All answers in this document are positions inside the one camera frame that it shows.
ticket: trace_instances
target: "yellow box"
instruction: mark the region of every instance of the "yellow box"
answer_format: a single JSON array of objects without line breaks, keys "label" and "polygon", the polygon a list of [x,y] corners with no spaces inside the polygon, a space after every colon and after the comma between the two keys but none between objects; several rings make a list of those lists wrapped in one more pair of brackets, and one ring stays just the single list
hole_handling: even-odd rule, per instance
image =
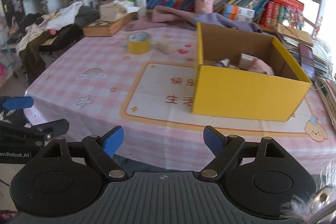
[{"label": "yellow box", "polygon": [[[192,113],[286,121],[311,87],[301,66],[276,37],[206,23],[197,23],[197,36]],[[213,66],[226,58],[237,65],[241,53],[263,60],[275,76]]]}]

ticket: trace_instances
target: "tablecloth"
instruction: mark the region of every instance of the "tablecloth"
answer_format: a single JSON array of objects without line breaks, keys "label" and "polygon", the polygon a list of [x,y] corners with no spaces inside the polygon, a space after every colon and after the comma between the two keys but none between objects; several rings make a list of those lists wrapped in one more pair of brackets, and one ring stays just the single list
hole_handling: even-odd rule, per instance
[{"label": "tablecloth", "polygon": [[103,135],[121,125],[125,140],[117,154],[167,169],[199,171],[214,158],[203,142],[208,124],[246,141],[271,136],[311,174],[336,160],[335,130],[313,88],[288,122],[190,114],[196,32],[174,26],[145,31],[154,42],[171,40],[178,51],[132,55],[127,50],[131,32],[123,30],[112,37],[86,37],[27,89],[34,99],[25,110],[28,120],[67,119],[68,141]]}]

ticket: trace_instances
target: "sponge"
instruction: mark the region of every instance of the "sponge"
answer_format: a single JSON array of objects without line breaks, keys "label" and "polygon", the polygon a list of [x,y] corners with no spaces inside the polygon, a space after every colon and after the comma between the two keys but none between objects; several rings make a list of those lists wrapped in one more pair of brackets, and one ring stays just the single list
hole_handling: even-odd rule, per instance
[{"label": "sponge", "polygon": [[162,39],[156,42],[156,49],[164,54],[172,54],[177,51],[176,41]]}]

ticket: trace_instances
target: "pink fur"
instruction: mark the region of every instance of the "pink fur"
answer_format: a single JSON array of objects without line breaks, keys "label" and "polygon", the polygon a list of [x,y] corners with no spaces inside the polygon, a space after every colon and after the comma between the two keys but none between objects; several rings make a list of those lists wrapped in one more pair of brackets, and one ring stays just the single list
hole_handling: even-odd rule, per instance
[{"label": "pink fur", "polygon": [[247,71],[274,75],[272,68],[258,58],[253,59],[252,65]]}]

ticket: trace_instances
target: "yellow tape roll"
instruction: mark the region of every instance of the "yellow tape roll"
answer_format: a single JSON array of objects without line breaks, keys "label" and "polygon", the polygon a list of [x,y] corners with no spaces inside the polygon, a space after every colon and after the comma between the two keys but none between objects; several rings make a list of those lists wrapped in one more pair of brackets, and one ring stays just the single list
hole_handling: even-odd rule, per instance
[{"label": "yellow tape roll", "polygon": [[128,51],[132,54],[144,54],[152,48],[152,37],[147,32],[136,32],[127,37]]}]

